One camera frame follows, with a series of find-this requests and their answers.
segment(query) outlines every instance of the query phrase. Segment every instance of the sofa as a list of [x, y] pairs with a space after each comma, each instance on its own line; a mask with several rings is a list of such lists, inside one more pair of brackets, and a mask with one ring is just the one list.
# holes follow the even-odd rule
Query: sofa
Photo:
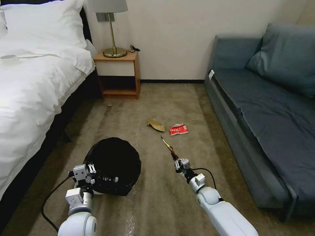
[[215, 37], [205, 88], [253, 200], [315, 213], [315, 27]]

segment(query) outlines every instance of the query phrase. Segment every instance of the black trash bag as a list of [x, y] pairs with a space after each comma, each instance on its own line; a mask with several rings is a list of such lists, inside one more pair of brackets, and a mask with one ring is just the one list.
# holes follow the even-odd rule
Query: black trash bag
[[129, 142], [115, 137], [94, 144], [83, 163], [94, 164], [92, 189], [99, 193], [127, 196], [141, 172], [139, 153]]

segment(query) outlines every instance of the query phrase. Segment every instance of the sofa cushion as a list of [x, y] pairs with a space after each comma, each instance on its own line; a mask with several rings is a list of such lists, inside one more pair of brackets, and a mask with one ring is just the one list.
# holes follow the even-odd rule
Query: sofa cushion
[[315, 94], [315, 26], [269, 24], [247, 68], [312, 97]]

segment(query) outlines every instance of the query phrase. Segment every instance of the lampshade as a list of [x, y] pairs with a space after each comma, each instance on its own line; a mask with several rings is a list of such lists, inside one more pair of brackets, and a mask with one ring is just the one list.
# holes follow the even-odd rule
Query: lampshade
[[88, 0], [89, 9], [94, 12], [123, 12], [127, 11], [126, 0]]

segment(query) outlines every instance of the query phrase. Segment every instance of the carpet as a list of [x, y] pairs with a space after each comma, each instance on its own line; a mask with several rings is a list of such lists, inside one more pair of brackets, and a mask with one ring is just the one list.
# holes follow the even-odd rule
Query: carpet
[[[162, 122], [166, 132], [148, 127], [148, 118]], [[176, 123], [184, 123], [189, 134], [170, 137], [169, 128]], [[142, 170], [127, 197], [95, 196], [93, 215], [98, 221], [98, 235], [218, 235], [185, 178], [175, 173], [161, 134], [192, 167], [212, 171], [221, 196], [259, 235], [314, 235], [314, 219], [292, 218], [283, 224], [274, 212], [255, 206], [201, 84], [143, 84], [139, 100], [86, 100], [66, 132], [72, 142], [58, 142], [2, 235], [56, 235], [40, 214], [44, 198], [67, 171], [83, 162], [94, 143], [108, 137], [129, 141], [140, 154]], [[205, 171], [203, 174], [213, 186], [211, 176]], [[72, 187], [72, 180], [68, 180], [46, 204], [46, 214], [58, 226], [67, 218], [64, 196]]]

